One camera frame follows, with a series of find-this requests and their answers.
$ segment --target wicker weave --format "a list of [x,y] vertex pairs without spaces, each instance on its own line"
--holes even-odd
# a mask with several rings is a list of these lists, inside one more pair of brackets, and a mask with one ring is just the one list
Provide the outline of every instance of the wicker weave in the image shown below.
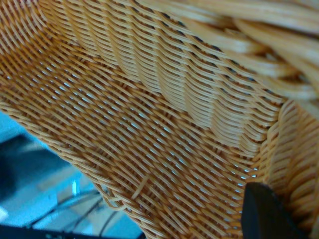
[[[210,10],[2,0],[0,109],[80,169],[148,238],[241,238],[244,186],[256,180],[315,237],[319,124],[265,81],[292,81],[300,70],[236,28],[257,23]],[[316,91],[300,84],[314,100]]]

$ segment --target blue surface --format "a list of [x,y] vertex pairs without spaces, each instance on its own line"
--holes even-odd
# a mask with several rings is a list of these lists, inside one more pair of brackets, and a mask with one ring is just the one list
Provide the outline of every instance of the blue surface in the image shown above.
[[103,235],[110,238],[136,239],[142,231],[128,216],[124,215]]

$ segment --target rattan strand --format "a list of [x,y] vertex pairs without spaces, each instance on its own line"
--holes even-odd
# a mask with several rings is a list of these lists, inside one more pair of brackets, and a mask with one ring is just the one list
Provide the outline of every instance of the rattan strand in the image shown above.
[[[181,17],[198,37],[220,47],[258,73],[269,89],[297,100],[319,119],[318,1],[146,1]],[[233,26],[223,24],[226,17],[233,18]]]
[[[319,122],[296,103],[286,102],[252,166],[259,169],[253,181],[270,185],[306,231],[319,218],[318,142]],[[314,228],[312,238],[318,237]]]
[[[148,238],[241,238],[243,190],[251,180],[293,194],[287,205],[298,218],[300,191],[319,201],[316,146],[309,146],[312,171],[301,168],[303,177],[290,165],[275,170],[273,158],[280,162],[277,152],[289,147],[278,133],[299,120],[287,118],[293,103],[281,109],[285,100],[264,79],[292,79],[299,70],[273,52],[266,58],[267,47],[236,29],[251,22],[184,4],[177,5],[179,18],[153,4],[2,1],[0,109],[87,175],[106,203],[125,210]],[[216,43],[196,37],[192,25],[207,26],[185,13],[215,22],[219,28],[209,34]],[[312,100],[301,105],[315,108],[316,91],[298,86]],[[309,156],[301,151],[306,147],[296,147],[294,164]],[[292,182],[286,192],[276,180],[283,172]],[[315,211],[301,212],[301,227],[309,231],[318,208],[303,210]]]

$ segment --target black cable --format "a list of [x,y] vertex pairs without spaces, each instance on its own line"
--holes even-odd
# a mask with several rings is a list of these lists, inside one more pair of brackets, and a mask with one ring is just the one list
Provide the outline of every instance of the black cable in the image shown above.
[[[70,207],[73,207],[75,205],[81,204],[89,199],[91,199],[92,197],[95,197],[97,195],[99,195],[100,193],[96,190],[93,191],[88,191],[88,192],[83,192],[80,194],[77,194],[75,196],[70,196],[66,199],[64,199],[63,201],[61,201],[60,203],[58,203],[53,209],[51,209],[49,212],[47,212],[46,214],[44,214],[43,216],[41,216],[40,218],[38,218],[37,220],[33,221],[32,223],[27,224],[27,228],[32,228],[35,224],[37,224],[38,222],[42,221],[44,218],[48,217],[50,214],[60,211],[60,210],[64,210],[64,209],[68,209]],[[78,200],[76,201],[74,204],[71,205],[67,205],[65,207],[62,207],[63,204],[66,204],[67,202],[74,200],[76,198],[80,198],[82,196],[88,195],[87,197],[85,197],[84,199]]]
[[90,213],[92,213],[92,212],[94,211],[94,209],[96,209],[102,201],[103,201],[103,198],[100,198],[88,211],[86,211],[85,214],[83,214],[83,215],[82,215],[81,217],[79,217],[77,220],[72,221],[71,223],[69,223],[68,225],[66,225],[62,230],[65,231],[68,227],[70,227],[70,226],[72,226],[72,225],[74,224],[74,226],[73,226],[73,228],[72,228],[72,230],[71,230],[70,232],[74,231],[74,230],[77,228],[77,226],[78,226]]
[[109,216],[109,218],[105,221],[100,233],[99,233],[99,237],[102,237],[102,234],[105,230],[105,228],[108,226],[108,224],[111,222],[111,220],[113,219],[113,217],[116,215],[116,213],[118,213],[118,211],[114,211],[112,212],[112,214]]

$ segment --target woven rattan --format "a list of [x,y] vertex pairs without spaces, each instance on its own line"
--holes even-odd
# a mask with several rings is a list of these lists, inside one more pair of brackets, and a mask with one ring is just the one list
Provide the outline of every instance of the woven rattan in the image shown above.
[[196,2],[0,1],[0,109],[148,238],[241,238],[248,181],[316,238],[316,1]]

